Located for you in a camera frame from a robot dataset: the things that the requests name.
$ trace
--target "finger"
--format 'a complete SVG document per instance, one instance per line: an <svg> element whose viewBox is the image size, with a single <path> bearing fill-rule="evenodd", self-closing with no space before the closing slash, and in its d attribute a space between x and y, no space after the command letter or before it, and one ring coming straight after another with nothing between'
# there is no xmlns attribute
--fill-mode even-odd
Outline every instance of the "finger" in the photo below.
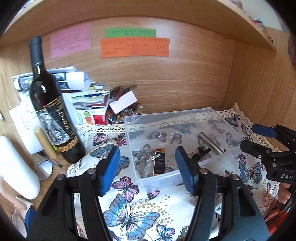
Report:
<svg viewBox="0 0 296 241"><path fill-rule="evenodd" d="M287 188L285 188L283 185L280 185L279 186L279 195L285 199L288 199L290 198L291 196L291 193L288 191Z"/></svg>
<svg viewBox="0 0 296 241"><path fill-rule="evenodd" d="M278 194L278 201L279 201L280 203L285 204L285 203L287 202L287 199L281 197L281 196Z"/></svg>
<svg viewBox="0 0 296 241"><path fill-rule="evenodd" d="M283 185L285 188L289 188L291 186L291 184L288 183L280 183L280 185Z"/></svg>

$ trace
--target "black lighter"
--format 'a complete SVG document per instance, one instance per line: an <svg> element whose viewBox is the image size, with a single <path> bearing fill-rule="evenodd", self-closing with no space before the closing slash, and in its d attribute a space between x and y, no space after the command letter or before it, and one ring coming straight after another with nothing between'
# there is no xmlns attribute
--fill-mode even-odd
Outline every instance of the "black lighter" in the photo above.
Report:
<svg viewBox="0 0 296 241"><path fill-rule="evenodd" d="M155 158L153 176L164 174L165 172L165 148L156 148L155 156L158 154L160 156Z"/></svg>

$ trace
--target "tablecloth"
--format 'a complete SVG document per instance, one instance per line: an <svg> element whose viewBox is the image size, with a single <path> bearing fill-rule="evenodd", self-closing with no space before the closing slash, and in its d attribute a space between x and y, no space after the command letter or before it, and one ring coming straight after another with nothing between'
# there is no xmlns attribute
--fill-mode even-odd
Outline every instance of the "tablecloth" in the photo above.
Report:
<svg viewBox="0 0 296 241"><path fill-rule="evenodd" d="M273 151L280 151L272 147L264 137L251 132L252 123L237 105L218 113L240 134L240 141L249 139L268 146ZM99 197L112 239L120 241L144 238L151 241L169 241L184 237L197 197L192 197L184 185L155 190L151 193L140 190L134 181L135 174L131 166L133 160L130 160L130 150L126 143L123 125L85 125L78 126L78 129L85 140L87 155L69 167L68 177L81 175L87 169L96 167L99 160L107 157L113 146L120 148L120 165L111 190L104 197ZM196 149L197 143L187 146L188 154L196 153ZM149 153L149 148L143 146L139 151ZM169 158L174 158L174 155L169 154ZM165 170L170 172L176 168L168 163ZM241 172L253 173L254 178L249 178L244 182L262 214L267 210L278 191L279 184L266 179L265 167L260 160L243 152L238 153L235 162L217 167L216 170L211 169L211 171L224 176L231 173L238 175ZM75 213L79 234L86 238L79 194L75 194ZM212 223L213 237L218 233L219 222L220 216L215 213Z"/></svg>

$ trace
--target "green sticky note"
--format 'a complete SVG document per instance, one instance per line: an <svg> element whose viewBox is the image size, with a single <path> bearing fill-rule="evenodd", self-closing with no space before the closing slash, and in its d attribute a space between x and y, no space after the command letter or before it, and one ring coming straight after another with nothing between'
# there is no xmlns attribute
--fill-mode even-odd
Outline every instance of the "green sticky note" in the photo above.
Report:
<svg viewBox="0 0 296 241"><path fill-rule="evenodd" d="M106 29L107 38L117 37L155 37L156 29L147 28L111 28Z"/></svg>

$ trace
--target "white plastic container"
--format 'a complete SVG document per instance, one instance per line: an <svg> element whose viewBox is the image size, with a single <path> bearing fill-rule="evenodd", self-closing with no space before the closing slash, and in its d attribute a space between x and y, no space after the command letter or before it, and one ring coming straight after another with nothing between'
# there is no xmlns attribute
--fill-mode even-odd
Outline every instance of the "white plastic container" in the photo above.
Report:
<svg viewBox="0 0 296 241"><path fill-rule="evenodd" d="M39 194L39 178L5 136L0 136L0 176L27 199L34 199Z"/></svg>
<svg viewBox="0 0 296 241"><path fill-rule="evenodd" d="M228 162L234 160L240 151L238 147L242 138L239 136L238 131L226 122L218 113L212 108L197 109L197 110L185 110L176 112L165 112L158 114L146 114L141 116L127 116L124 118L124 125L126 130L126 138L130 148L130 160L137 158L135 153L141 152L144 147L149 147L153 150L156 148L166 149L166 166L168 169L174 169L172 172L161 174L155 177L140 178L138 172L136 172L134 164L133 169L137 177L137 184L139 188L144 188L147 192L155 190L161 190L163 188L175 186L183 183L181 174L178 170L174 154L175 149L178 146L183 146L187 152L187 147L192 145L199 147L198 134L204 132L207 136L215 137L220 144L220 148L225 150L225 153L218 155L213 148L211 148L211 158L199 163L200 166L205 165L209 167L209 170L213 169L211 163ZM164 133L163 139L160 141L158 138L151 139L151 133ZM182 135L182 143L177 144L177 141L173 141L174 135ZM151 176L153 172L153 162L148 163L145 170L145 176Z"/></svg>

